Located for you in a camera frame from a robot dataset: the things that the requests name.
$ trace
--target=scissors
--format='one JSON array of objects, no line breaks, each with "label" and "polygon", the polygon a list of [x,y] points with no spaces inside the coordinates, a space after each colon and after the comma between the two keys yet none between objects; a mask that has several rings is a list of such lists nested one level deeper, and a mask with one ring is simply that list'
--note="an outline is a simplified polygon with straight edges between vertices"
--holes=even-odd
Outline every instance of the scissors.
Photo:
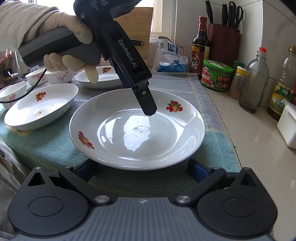
[{"label": "scissors", "polygon": [[241,6],[236,6],[232,1],[228,5],[228,27],[237,29],[244,16]]},{"label": "scissors", "polygon": [[239,24],[242,21],[243,17],[244,17],[244,11],[243,11],[242,7],[237,6],[237,12],[236,12],[236,16],[235,16],[234,26],[232,26],[234,29],[238,29]]}]

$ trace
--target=soy sauce bottle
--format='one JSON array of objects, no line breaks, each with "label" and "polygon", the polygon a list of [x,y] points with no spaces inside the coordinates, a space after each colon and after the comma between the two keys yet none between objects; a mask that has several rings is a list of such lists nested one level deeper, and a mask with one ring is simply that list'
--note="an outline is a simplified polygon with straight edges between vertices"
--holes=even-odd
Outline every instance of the soy sauce bottle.
[{"label": "soy sauce bottle", "polygon": [[201,79],[203,61],[209,58],[210,41],[207,38],[207,18],[200,17],[200,25],[196,38],[192,43],[190,73],[198,74]]}]

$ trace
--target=white plate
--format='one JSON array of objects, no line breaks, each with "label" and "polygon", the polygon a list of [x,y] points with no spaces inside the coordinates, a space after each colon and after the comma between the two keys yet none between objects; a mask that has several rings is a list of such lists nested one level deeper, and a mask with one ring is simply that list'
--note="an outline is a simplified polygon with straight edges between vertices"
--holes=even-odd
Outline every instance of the white plate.
[{"label": "white plate", "polygon": [[144,115],[131,89],[90,99],[70,121],[73,143],[90,159],[125,170],[161,169],[190,157],[205,136],[200,113],[176,95],[151,93],[153,116]]},{"label": "white plate", "polygon": [[78,87],[72,84],[40,88],[15,103],[6,113],[4,122],[21,131],[46,126],[70,108],[77,93]]},{"label": "white plate", "polygon": [[122,85],[121,80],[112,66],[101,66],[97,67],[96,70],[99,74],[99,80],[95,84],[90,83],[85,71],[78,73],[75,79],[84,87],[91,89],[107,89]]}]

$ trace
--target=green jar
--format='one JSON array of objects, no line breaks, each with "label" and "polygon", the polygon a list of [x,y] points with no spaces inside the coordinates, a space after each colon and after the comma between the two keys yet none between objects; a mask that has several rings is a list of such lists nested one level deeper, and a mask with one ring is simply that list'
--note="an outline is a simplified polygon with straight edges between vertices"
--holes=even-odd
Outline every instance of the green jar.
[{"label": "green jar", "polygon": [[202,69],[201,83],[215,91],[227,91],[233,69],[218,61],[206,59]]}]

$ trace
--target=glass bottle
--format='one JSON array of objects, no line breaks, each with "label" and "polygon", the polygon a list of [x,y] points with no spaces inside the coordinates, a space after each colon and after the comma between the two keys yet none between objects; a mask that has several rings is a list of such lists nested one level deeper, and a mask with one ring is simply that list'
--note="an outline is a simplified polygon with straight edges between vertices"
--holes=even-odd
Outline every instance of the glass bottle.
[{"label": "glass bottle", "polygon": [[247,74],[239,98],[239,105],[252,113],[259,109],[269,80],[269,69],[266,64],[266,49],[260,47],[257,58],[247,67]]},{"label": "glass bottle", "polygon": [[296,46],[290,44],[289,54],[284,62],[283,75],[276,83],[271,96],[267,113],[279,121],[286,106],[286,101],[292,102],[294,98],[294,83],[296,79]]},{"label": "glass bottle", "polygon": [[200,17],[200,25],[198,33],[192,43],[191,65],[190,73],[198,74],[201,79],[203,61],[209,58],[210,54],[210,41],[207,37],[207,18]]}]

